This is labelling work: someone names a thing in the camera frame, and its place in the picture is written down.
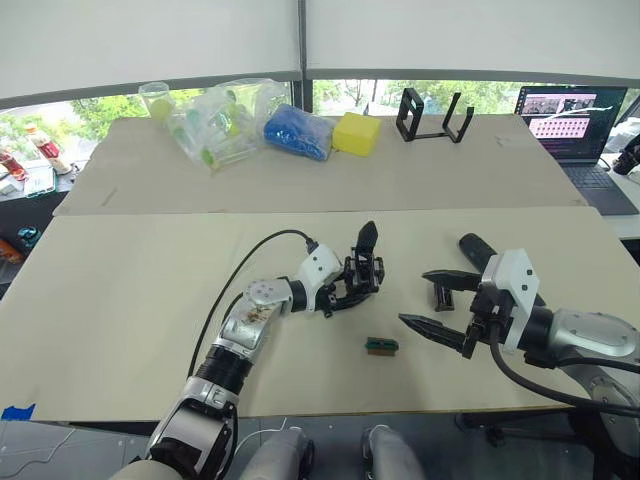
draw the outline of laptop screen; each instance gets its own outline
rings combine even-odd
[[[522,87],[515,113],[554,158],[595,163],[626,93],[624,87]]]

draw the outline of tree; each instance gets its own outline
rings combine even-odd
[[[462,94],[456,113],[464,113],[467,106],[475,107],[476,113],[513,113],[521,85],[515,82],[459,80],[391,81],[382,96],[382,103],[399,105],[404,88],[413,87],[425,101],[426,113],[445,113],[455,92]]]
[[[183,107],[189,100],[207,91],[206,88],[188,88],[186,90],[172,90],[171,97],[175,100],[177,107]]]
[[[344,93],[350,96],[356,107],[360,106],[363,100],[366,98],[366,93],[364,91],[363,80],[345,80],[344,81]]]
[[[40,115],[17,116],[11,114],[0,115],[0,141],[8,147],[12,153],[17,154],[18,160],[37,160],[40,157],[38,150],[31,143],[26,133],[26,126],[36,125],[46,132],[56,143],[64,145],[71,135],[79,131],[77,125],[65,120],[56,124],[45,122]]]
[[[73,111],[83,120],[80,135],[100,141],[107,136],[111,122],[121,117],[146,117],[146,108],[138,95],[86,98],[71,102]]]
[[[341,94],[340,83],[335,80],[314,80],[313,81],[313,111],[322,113],[324,102],[338,101]]]

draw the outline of blue tape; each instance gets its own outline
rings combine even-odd
[[[32,404],[28,408],[16,408],[13,405],[4,409],[0,420],[31,420],[31,415],[36,409],[36,404]]]

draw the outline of table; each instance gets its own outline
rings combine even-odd
[[[116,120],[55,215],[320,212],[586,205],[516,115],[476,115],[462,143],[405,143],[383,117],[372,155],[267,148],[209,176],[149,119]],[[425,115],[421,131],[438,131]]]
[[[640,327],[640,270],[590,207],[60,216],[0,303],[0,406],[36,403],[33,418],[43,421],[157,420],[182,388],[213,299],[257,240],[296,227],[343,256],[370,219],[387,271],[380,292],[330,319],[295,314],[276,323],[242,392],[242,416],[555,405],[511,383],[484,346],[465,360],[397,319],[418,313],[466,327],[472,294],[455,292],[455,312],[435,313],[420,274],[471,269],[456,246],[469,231],[498,250],[526,248],[551,308],[608,312]],[[249,281],[293,275],[305,255],[297,237],[266,245],[222,310]],[[50,272],[64,274],[52,280]],[[395,338],[397,356],[367,355],[367,336]],[[520,357],[510,363],[524,375],[581,393],[562,372]]]
[[[620,154],[603,154],[602,156],[611,165]],[[631,200],[631,203],[640,210],[640,185],[629,180],[626,175],[618,175],[613,170],[608,173],[609,177],[620,187],[620,190]],[[613,215],[604,218],[620,240],[640,239],[640,215]]]

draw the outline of window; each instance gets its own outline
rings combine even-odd
[[[284,85],[289,92],[289,83]],[[171,96],[181,106],[205,91],[200,88],[172,90]],[[251,89],[238,90],[238,102],[243,103],[246,100],[244,95],[250,93]],[[148,115],[144,102],[137,94],[10,108],[0,110],[0,144],[9,147],[16,159],[25,166],[41,159],[40,153],[25,134],[26,125],[33,123],[62,147],[70,162],[88,160],[98,143],[106,137],[111,122],[121,117]]]
[[[622,108],[620,109],[620,113],[618,114],[618,119],[629,109],[631,104],[638,97],[640,97],[640,88],[630,88],[629,90],[627,90],[627,95],[622,101]],[[632,112],[631,116],[640,117],[640,111]]]
[[[425,113],[446,113],[453,94],[462,96],[456,113],[467,106],[475,113],[513,113],[520,88],[542,85],[523,82],[476,82],[459,80],[314,80],[313,111],[320,115],[362,113],[369,104],[370,115],[397,115],[402,91],[413,87],[425,102]],[[621,114],[640,94],[629,89],[620,109]]]

